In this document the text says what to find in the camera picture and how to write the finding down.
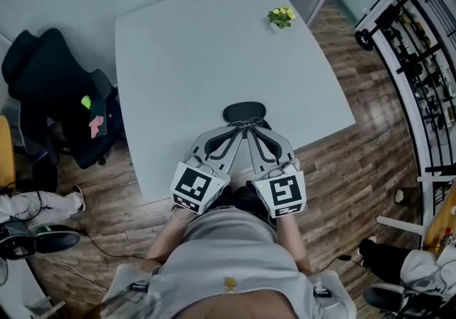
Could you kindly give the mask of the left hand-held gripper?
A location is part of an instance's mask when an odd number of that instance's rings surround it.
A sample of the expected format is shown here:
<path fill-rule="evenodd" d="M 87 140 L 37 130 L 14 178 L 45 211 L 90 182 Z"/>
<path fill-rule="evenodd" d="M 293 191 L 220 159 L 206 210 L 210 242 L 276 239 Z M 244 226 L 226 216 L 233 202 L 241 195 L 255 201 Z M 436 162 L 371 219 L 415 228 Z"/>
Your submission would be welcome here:
<path fill-rule="evenodd" d="M 184 162 L 178 163 L 170 187 L 178 207 L 201 215 L 215 202 L 231 181 L 227 173 L 233 165 L 243 133 L 241 127 L 218 127 L 196 139 L 190 148 L 191 154 Z"/>

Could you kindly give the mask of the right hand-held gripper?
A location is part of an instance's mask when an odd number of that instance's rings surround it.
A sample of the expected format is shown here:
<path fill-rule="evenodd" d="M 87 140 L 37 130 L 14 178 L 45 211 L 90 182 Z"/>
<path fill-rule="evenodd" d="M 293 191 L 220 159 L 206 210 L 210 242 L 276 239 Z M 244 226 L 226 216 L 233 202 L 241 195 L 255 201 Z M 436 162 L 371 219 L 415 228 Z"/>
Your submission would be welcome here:
<path fill-rule="evenodd" d="M 266 128 L 258 128 L 257 134 L 250 128 L 247 142 L 256 174 L 270 168 L 271 155 L 277 165 L 283 163 L 254 180 L 256 192 L 270 217 L 275 219 L 303 211 L 306 207 L 304 173 L 300 162 L 294 159 L 290 142 Z"/>

